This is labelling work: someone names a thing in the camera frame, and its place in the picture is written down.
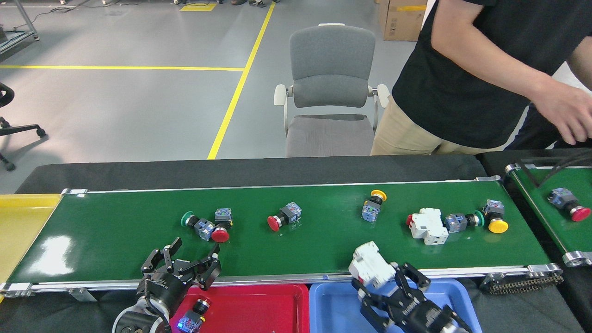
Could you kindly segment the person's right hand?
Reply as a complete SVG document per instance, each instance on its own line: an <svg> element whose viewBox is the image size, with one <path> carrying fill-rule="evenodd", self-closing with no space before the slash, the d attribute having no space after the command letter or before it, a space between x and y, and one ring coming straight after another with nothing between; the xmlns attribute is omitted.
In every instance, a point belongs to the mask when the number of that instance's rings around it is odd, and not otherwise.
<svg viewBox="0 0 592 333"><path fill-rule="evenodd" d="M569 145L592 136L592 99L583 90L546 78L531 101Z"/></svg>

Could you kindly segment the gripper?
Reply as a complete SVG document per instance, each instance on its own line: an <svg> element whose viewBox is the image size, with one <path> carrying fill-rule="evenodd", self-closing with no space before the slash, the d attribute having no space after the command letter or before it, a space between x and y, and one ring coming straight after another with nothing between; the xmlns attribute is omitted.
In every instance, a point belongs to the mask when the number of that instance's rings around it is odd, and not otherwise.
<svg viewBox="0 0 592 333"><path fill-rule="evenodd" d="M163 249L154 249L141 266L142 278L136 289L136 298L144 296L146 282L150 299L157 299L167 308L169 315L174 315L191 285L197 285L207 290L218 278L221 272L221 262L218 257L219 244L215 244L210 253L201 260L186 261L173 260L172 257L182 246L182 240L177 237L171 245ZM157 272L158 265L164 261L165 272Z"/></svg>
<svg viewBox="0 0 592 333"><path fill-rule="evenodd" d="M405 333L454 333L452 309L448 305L441 308L424 295L431 279L409 263L393 267L397 286L387 295L370 293L357 278L351 279L361 314L372 327L379 333L396 326Z"/></svg>

